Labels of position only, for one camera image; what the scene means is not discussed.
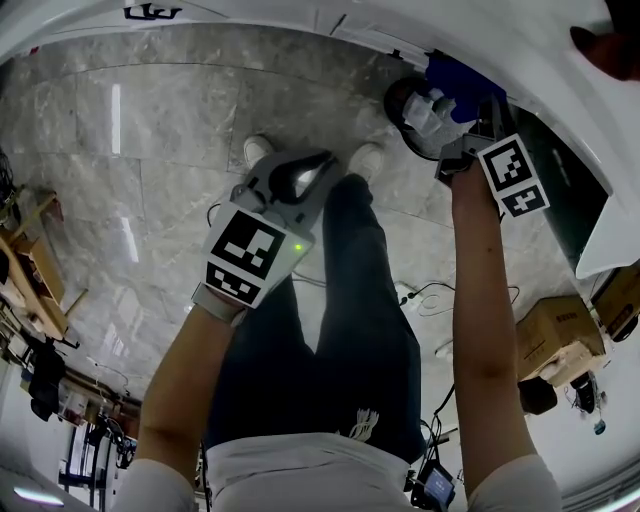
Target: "person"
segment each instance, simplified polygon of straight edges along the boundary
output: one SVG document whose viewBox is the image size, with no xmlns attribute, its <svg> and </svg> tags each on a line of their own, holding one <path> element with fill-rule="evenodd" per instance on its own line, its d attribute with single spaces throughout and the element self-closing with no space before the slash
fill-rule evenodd
<svg viewBox="0 0 640 512">
<path fill-rule="evenodd" d="M 271 151 L 261 137 L 245 143 L 249 167 Z M 201 440 L 216 512 L 411 507 L 407 471 L 426 448 L 420 350 L 371 208 L 366 178 L 383 156 L 360 148 L 327 198 L 316 352 L 305 344 L 291 278 L 235 330 L 196 304 L 146 393 L 115 510 L 192 510 Z M 559 511 L 520 406 L 500 222 L 479 164 L 456 174 L 451 190 L 453 365 L 469 510 Z"/>
</svg>

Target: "power strip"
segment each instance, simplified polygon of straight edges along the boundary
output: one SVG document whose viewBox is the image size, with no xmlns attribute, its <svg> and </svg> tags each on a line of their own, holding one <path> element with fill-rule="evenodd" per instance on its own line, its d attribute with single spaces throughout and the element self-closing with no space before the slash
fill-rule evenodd
<svg viewBox="0 0 640 512">
<path fill-rule="evenodd" d="M 409 286 L 407 283 L 403 283 L 402 281 L 398 281 L 394 284 L 396 288 L 396 293 L 398 294 L 398 302 L 400 302 L 405 297 L 408 297 L 410 293 L 416 293 L 416 289 Z M 402 306 L 402 309 L 411 312 L 417 312 L 420 309 L 420 304 L 425 299 L 424 295 L 421 293 L 417 294 L 413 299 L 407 298 L 407 302 Z"/>
</svg>

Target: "sleeve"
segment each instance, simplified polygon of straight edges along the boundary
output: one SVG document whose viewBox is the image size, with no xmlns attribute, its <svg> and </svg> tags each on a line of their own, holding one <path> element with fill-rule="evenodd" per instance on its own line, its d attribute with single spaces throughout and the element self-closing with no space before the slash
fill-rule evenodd
<svg viewBox="0 0 640 512">
<path fill-rule="evenodd" d="M 562 497 L 539 455 L 496 469 L 469 498 L 469 512 L 560 512 Z"/>
<path fill-rule="evenodd" d="M 127 470 L 113 512 L 193 512 L 195 498 L 187 479 L 154 460 L 134 461 Z"/>
</svg>

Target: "wrist strap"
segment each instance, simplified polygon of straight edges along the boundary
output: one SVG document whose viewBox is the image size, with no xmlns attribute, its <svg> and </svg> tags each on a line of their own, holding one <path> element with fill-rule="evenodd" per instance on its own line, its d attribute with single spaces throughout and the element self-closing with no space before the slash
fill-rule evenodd
<svg viewBox="0 0 640 512">
<path fill-rule="evenodd" d="M 239 325 L 247 313 L 246 309 L 238 310 L 236 306 L 232 306 L 217 297 L 204 283 L 198 284 L 191 300 L 194 304 L 206 309 L 212 316 L 231 325 L 231 327 Z"/>
</svg>

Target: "blue object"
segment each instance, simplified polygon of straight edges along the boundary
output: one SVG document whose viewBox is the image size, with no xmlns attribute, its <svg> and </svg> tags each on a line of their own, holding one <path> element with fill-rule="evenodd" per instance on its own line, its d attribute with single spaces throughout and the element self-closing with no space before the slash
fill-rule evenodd
<svg viewBox="0 0 640 512">
<path fill-rule="evenodd" d="M 20 377 L 22 378 L 23 381 L 25 382 L 31 382 L 31 379 L 33 379 L 33 373 L 31 373 L 29 370 L 27 370 L 26 368 L 22 369 L 22 372 L 20 373 Z"/>
<path fill-rule="evenodd" d="M 456 100 L 451 119 L 467 123 L 478 119 L 480 103 L 492 94 L 500 102 L 507 101 L 507 93 L 491 80 L 451 57 L 431 57 L 425 71 L 429 85 L 440 89 L 448 99 Z"/>
<path fill-rule="evenodd" d="M 603 420 L 600 420 L 598 423 L 596 423 L 593 426 L 593 431 L 596 433 L 597 436 L 599 436 L 600 434 L 604 433 L 606 428 L 607 428 L 607 424 Z"/>
</svg>

